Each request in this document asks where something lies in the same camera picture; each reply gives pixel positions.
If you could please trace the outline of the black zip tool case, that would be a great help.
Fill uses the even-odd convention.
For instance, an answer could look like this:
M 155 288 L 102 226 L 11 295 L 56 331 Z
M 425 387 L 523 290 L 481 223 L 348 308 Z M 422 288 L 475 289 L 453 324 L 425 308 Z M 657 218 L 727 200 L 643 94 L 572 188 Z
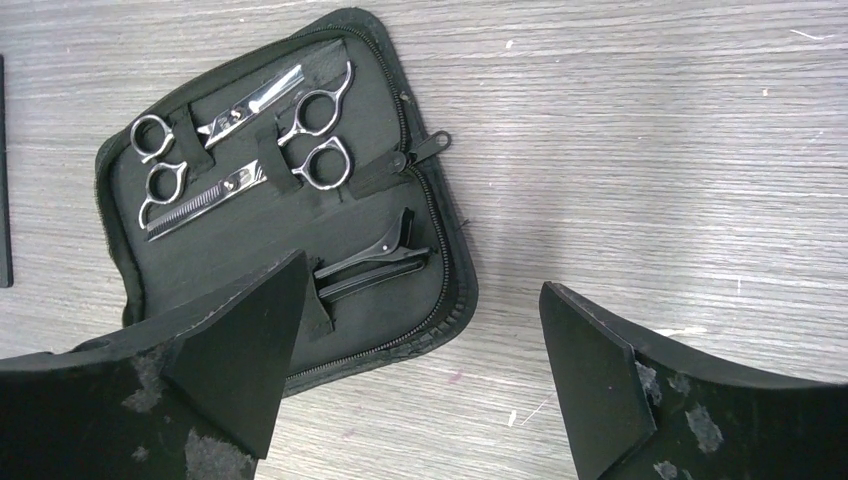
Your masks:
M 322 138 L 298 136 L 281 153 L 275 139 L 292 125 L 299 94 L 334 90 L 354 65 L 342 115 L 328 134 L 342 139 L 353 173 L 338 189 L 318 191 L 272 169 L 271 178 L 154 241 L 139 227 L 151 165 L 131 146 L 130 129 L 145 114 L 176 122 L 164 160 L 188 161 L 181 198 L 153 205 L 150 220 L 171 211 L 256 159 L 295 168 Z M 195 126 L 253 92 L 283 69 L 301 64 L 305 79 L 247 123 L 204 151 Z M 158 100 L 100 147 L 95 198 L 110 256 L 124 283 L 123 323 L 132 326 L 195 300 L 300 250 L 310 280 L 302 323 L 287 371 L 287 395 L 429 353 L 470 323 L 478 285 L 439 154 L 444 131 L 429 134 L 383 23 L 361 8 L 332 11 L 295 34 L 232 59 Z M 317 158 L 313 175 L 333 183 L 344 171 L 334 151 Z M 404 208 L 415 213 L 407 246 L 430 248 L 412 259 L 423 269 L 329 303 L 323 287 L 390 263 L 366 262 L 316 280 L 314 272 L 377 242 Z

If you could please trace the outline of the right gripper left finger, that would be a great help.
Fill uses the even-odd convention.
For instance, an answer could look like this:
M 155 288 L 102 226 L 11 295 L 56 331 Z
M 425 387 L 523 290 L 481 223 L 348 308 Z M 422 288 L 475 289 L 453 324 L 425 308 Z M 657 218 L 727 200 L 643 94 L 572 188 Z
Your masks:
M 1 362 L 5 479 L 251 479 L 310 280 L 286 258 L 65 353 Z

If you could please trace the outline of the silver scissors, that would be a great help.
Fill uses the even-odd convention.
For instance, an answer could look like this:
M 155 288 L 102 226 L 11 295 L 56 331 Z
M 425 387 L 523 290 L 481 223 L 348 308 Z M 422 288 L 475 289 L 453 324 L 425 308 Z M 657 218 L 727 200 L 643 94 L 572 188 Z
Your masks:
M 270 108 L 277 100 L 287 95 L 305 79 L 301 64 L 295 64 L 289 69 L 283 69 L 272 78 L 257 87 L 253 92 L 236 102 L 234 105 L 219 113 L 214 119 L 205 125 L 195 126 L 192 120 L 188 126 L 193 128 L 192 135 L 195 140 L 200 140 L 204 151 L 209 151 L 214 145 L 221 142 L 227 136 L 255 120 L 263 111 Z M 163 139 L 160 146 L 152 151 L 144 149 L 138 142 L 138 133 L 141 127 L 152 123 L 161 128 Z M 165 155 L 171 150 L 175 143 L 176 134 L 174 128 L 176 122 L 169 124 L 165 119 L 156 114 L 145 114 L 138 117 L 131 125 L 130 141 L 133 149 L 141 157 L 143 164 L 151 163 L 152 166 L 145 180 L 145 199 L 138 213 L 138 223 L 141 229 L 148 225 L 148 210 L 153 205 L 169 205 L 175 202 L 183 193 L 187 178 L 188 161 L 170 163 L 164 160 Z M 162 172 L 170 172 L 176 180 L 174 192 L 169 197 L 161 197 L 153 192 L 151 182 L 155 176 Z
M 353 160 L 342 139 L 328 134 L 335 128 L 342 115 L 344 96 L 353 83 L 354 65 L 351 61 L 347 61 L 345 66 L 344 80 L 338 88 L 334 90 L 314 89 L 299 94 L 297 102 L 291 108 L 292 125 L 275 139 L 275 146 L 272 151 L 281 153 L 284 147 L 298 136 L 322 138 L 324 142 L 314 147 L 301 164 L 291 168 L 284 160 L 253 160 L 225 176 L 207 190 L 154 220 L 150 220 L 148 215 L 151 206 L 170 205 L 183 195 L 188 163 L 182 161 L 174 164 L 162 159 L 175 141 L 173 129 L 163 118 L 155 114 L 147 114 L 137 118 L 131 126 L 131 145 L 142 157 L 142 162 L 151 165 L 145 180 L 145 199 L 138 211 L 139 227 L 146 232 L 146 240 L 157 240 L 213 210 L 226 200 L 268 181 L 274 167 L 282 168 L 284 173 L 300 178 L 318 191 L 334 190 L 344 185 L 353 173 Z M 222 139 L 235 132 L 237 128 L 246 124 L 247 121 L 270 108 L 275 101 L 300 85 L 304 79 L 302 66 L 297 64 L 260 86 L 229 111 L 216 117 L 211 123 L 199 127 L 197 132 L 206 137 L 204 148 L 209 149 L 215 146 Z M 322 127 L 311 128 L 306 124 L 303 116 L 308 110 L 308 104 L 319 97 L 332 101 L 333 115 Z M 151 122 L 160 126 L 164 138 L 157 150 L 149 152 L 138 145 L 136 133 L 142 125 Z M 313 165 L 317 162 L 317 158 L 327 151 L 338 153 L 344 161 L 344 171 L 339 179 L 333 183 L 322 183 L 313 175 Z

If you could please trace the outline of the black comb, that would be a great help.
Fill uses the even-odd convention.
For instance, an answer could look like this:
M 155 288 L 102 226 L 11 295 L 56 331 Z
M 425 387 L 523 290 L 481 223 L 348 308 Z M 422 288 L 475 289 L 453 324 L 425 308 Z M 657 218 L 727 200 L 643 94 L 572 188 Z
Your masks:
M 10 203 L 8 183 L 8 159 L 7 159 L 7 135 L 6 135 L 6 87 L 5 87 L 5 63 L 1 57 L 1 124 L 0 124 L 0 198 L 1 198 L 1 287 L 10 288 L 14 284 L 13 256 L 11 244 L 10 227 Z

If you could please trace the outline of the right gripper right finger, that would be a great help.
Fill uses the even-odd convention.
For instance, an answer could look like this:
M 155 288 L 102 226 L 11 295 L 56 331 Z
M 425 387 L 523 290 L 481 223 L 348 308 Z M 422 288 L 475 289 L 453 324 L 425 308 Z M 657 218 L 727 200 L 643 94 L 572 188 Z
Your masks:
M 543 336 L 581 479 L 843 479 L 847 387 L 708 354 L 545 283 Z

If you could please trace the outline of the black hair clip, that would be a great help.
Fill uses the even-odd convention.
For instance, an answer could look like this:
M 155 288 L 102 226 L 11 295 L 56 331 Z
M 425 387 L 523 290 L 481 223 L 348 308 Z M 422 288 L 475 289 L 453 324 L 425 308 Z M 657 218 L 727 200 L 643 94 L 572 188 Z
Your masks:
M 344 260 L 319 268 L 314 272 L 314 278 L 324 279 L 366 262 L 394 263 L 429 254 L 430 248 L 411 249 L 407 246 L 414 219 L 415 213 L 404 208 L 398 219 L 377 242 Z
M 333 303 L 361 290 L 376 286 L 385 281 L 419 271 L 426 265 L 425 259 L 411 259 L 390 263 L 336 282 L 320 289 L 317 293 L 321 301 Z

